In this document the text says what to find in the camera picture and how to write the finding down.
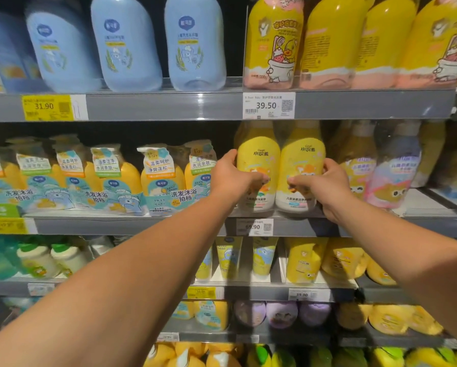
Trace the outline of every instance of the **left hand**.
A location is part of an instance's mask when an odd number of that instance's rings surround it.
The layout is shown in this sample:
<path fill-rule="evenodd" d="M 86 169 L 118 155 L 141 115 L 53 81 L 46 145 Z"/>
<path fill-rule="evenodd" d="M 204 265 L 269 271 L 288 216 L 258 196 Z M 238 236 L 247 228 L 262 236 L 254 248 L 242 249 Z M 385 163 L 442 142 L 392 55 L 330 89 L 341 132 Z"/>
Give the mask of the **left hand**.
<path fill-rule="evenodd" d="M 211 169 L 210 194 L 223 194 L 237 203 L 249 190 L 259 190 L 269 181 L 269 177 L 260 172 L 244 172 L 235 167 L 237 150 L 231 149 Z"/>

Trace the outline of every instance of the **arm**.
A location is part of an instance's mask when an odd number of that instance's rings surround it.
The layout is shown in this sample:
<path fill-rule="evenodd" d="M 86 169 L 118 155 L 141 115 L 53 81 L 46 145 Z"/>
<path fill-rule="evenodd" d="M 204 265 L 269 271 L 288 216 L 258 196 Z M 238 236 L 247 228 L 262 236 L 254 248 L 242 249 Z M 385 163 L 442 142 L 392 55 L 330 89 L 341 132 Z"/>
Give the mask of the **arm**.
<path fill-rule="evenodd" d="M 237 201 L 264 174 L 231 150 L 211 194 L 74 274 L 0 332 L 0 367 L 140 366 Z"/>
<path fill-rule="evenodd" d="M 345 171 L 326 159 L 322 176 L 288 183 L 310 187 L 327 218 L 342 226 L 400 286 L 457 338 L 457 240 L 400 219 L 356 197 Z"/>

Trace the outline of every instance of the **hand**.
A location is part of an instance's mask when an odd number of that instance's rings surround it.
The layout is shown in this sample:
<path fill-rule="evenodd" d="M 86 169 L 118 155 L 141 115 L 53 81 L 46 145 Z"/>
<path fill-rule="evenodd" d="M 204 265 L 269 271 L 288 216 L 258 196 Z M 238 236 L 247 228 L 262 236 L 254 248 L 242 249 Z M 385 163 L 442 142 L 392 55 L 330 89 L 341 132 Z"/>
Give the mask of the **hand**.
<path fill-rule="evenodd" d="M 236 204 L 249 190 L 259 190 L 269 181 L 269 177 L 260 172 L 244 172 L 235 167 L 237 150 L 228 151 L 216 166 L 211 169 L 210 194 L 223 194 Z"/>
<path fill-rule="evenodd" d="M 346 201 L 355 198 L 346 172 L 331 159 L 325 159 L 323 175 L 297 175 L 288 178 L 288 184 L 295 185 L 297 189 L 309 187 L 317 201 L 322 203 L 327 219 L 337 224 L 337 209 L 345 208 Z"/>

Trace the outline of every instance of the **right hand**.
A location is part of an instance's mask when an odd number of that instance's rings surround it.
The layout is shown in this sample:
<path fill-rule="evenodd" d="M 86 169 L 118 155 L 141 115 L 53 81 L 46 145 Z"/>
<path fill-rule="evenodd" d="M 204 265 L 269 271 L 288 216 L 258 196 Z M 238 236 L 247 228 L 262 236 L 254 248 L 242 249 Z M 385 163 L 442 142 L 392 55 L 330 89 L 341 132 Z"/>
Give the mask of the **right hand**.
<path fill-rule="evenodd" d="M 297 175 L 288 178 L 289 185 L 297 189 L 310 188 L 311 192 L 322 203 L 327 219 L 338 224 L 337 209 L 345 208 L 349 198 L 355 198 L 349 188 L 349 178 L 344 169 L 331 159 L 324 161 L 322 175 Z"/>

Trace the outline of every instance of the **forearm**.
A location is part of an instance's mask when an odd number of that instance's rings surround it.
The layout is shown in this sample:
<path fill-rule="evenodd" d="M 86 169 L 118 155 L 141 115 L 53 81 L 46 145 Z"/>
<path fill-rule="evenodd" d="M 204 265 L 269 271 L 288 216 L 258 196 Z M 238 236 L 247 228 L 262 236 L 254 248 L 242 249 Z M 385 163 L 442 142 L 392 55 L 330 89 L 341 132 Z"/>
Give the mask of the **forearm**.
<path fill-rule="evenodd" d="M 87 265 L 0 332 L 0 367 L 142 363 L 232 208 L 212 194 Z"/>
<path fill-rule="evenodd" d="M 354 197 L 336 214 L 364 250 L 457 337 L 457 241 Z"/>

